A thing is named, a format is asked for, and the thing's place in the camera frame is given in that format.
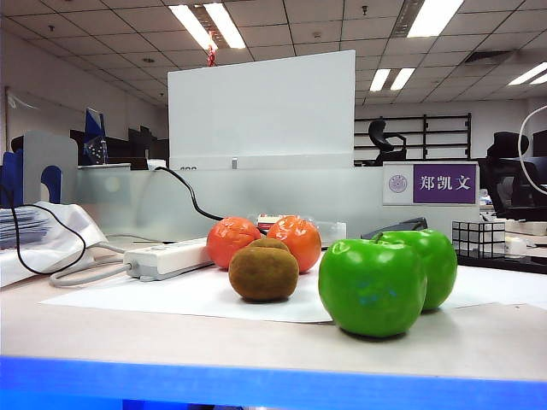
logo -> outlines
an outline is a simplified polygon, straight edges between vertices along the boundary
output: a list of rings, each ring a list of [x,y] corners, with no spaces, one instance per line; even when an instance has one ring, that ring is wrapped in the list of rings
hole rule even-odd
[[[408,184],[407,179],[403,175],[393,175],[388,183],[390,190],[397,194],[404,192]]]

black shelving unit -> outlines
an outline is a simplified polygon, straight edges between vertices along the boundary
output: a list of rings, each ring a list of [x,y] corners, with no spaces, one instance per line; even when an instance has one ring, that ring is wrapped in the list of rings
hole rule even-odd
[[[373,120],[384,120],[388,125],[393,121],[401,120],[419,120],[420,129],[413,129],[409,131],[397,131],[403,136],[410,135],[421,135],[421,143],[408,143],[407,149],[421,149],[421,158],[412,158],[409,161],[468,161],[471,159],[471,113],[465,115],[427,115],[423,114],[420,116],[409,116],[409,117],[375,117],[375,118],[357,118],[355,122],[369,122]],[[455,128],[455,129],[441,129],[441,130],[430,130],[429,129],[429,120],[465,120],[464,128]],[[443,134],[463,134],[466,135],[466,142],[462,143],[440,143],[436,141],[435,136]],[[354,137],[367,137],[368,132],[355,132]],[[378,151],[378,148],[374,145],[354,145],[354,151],[361,150],[375,150]],[[465,156],[464,157],[444,157],[444,158],[427,158],[427,150],[431,148],[464,148]],[[363,160],[355,160],[355,165],[359,166]]]

apple stem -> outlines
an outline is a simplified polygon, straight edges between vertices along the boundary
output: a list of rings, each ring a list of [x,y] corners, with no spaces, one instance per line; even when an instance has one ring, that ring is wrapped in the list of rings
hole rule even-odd
[[[380,240],[380,238],[383,237],[383,236],[384,236],[384,232],[380,232],[380,233],[374,235],[372,241],[373,241],[374,243],[378,243],[378,241]]]

fluorescent light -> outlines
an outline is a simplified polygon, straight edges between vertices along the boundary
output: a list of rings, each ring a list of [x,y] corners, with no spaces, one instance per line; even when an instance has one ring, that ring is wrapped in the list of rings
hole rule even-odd
[[[410,76],[414,72],[415,68],[403,68],[401,71],[399,71],[399,74],[395,78],[395,81],[393,81],[393,84],[391,85],[392,90],[401,90],[405,84],[407,84],[407,81],[409,80]]]
[[[524,74],[522,74],[520,77],[517,77],[513,81],[509,83],[509,85],[518,85],[522,84],[526,81],[528,81],[530,78],[535,77],[542,71],[547,70],[547,62],[542,62],[538,66],[534,67],[530,71],[526,71]]]
[[[438,36],[462,3],[463,0],[426,0],[407,37]]]
[[[230,15],[224,8],[224,4],[208,3],[203,6],[207,9],[216,26],[221,30],[222,36],[228,45],[233,49],[244,49],[245,43],[241,38],[241,34],[239,34],[238,28],[233,24]]]
[[[542,75],[541,77],[537,77],[533,82],[530,84],[543,84],[545,81],[547,81],[547,74]]]
[[[380,91],[384,86],[385,79],[387,79],[390,71],[391,70],[389,68],[381,68],[380,70],[377,70],[373,78],[373,83],[370,85],[370,91]]]
[[[204,50],[207,50],[210,44],[213,46],[213,49],[216,50],[218,48],[196,16],[188,9],[188,6],[169,6],[169,8]]]

ceiling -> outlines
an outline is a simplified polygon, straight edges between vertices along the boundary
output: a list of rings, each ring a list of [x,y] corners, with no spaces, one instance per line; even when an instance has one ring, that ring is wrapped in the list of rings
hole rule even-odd
[[[3,28],[163,106],[167,73],[207,62],[168,9],[181,3],[211,1],[5,0]],[[465,0],[436,38],[390,38],[403,0],[224,3],[247,49],[218,50],[218,65],[356,50],[356,105],[547,96],[547,83],[507,86],[547,61],[547,0]],[[501,64],[463,63],[486,50],[518,51]],[[401,67],[417,67],[402,90],[368,91],[377,68]]]

